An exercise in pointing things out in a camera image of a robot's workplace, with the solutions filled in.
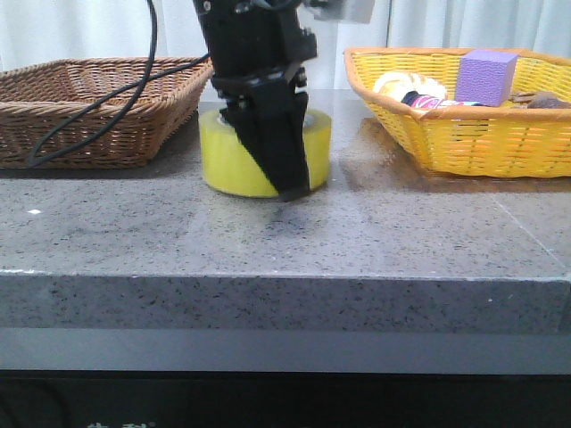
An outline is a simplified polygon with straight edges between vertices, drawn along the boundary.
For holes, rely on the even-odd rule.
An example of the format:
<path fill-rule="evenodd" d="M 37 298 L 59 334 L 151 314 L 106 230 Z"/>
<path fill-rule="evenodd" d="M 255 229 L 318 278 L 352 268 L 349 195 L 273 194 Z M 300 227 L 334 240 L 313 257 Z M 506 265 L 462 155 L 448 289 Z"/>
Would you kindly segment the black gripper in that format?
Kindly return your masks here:
<path fill-rule="evenodd" d="M 309 97 L 302 64 L 317 39 L 298 19 L 300 1 L 195 1 L 221 111 L 285 202 L 310 193 L 302 128 Z"/>

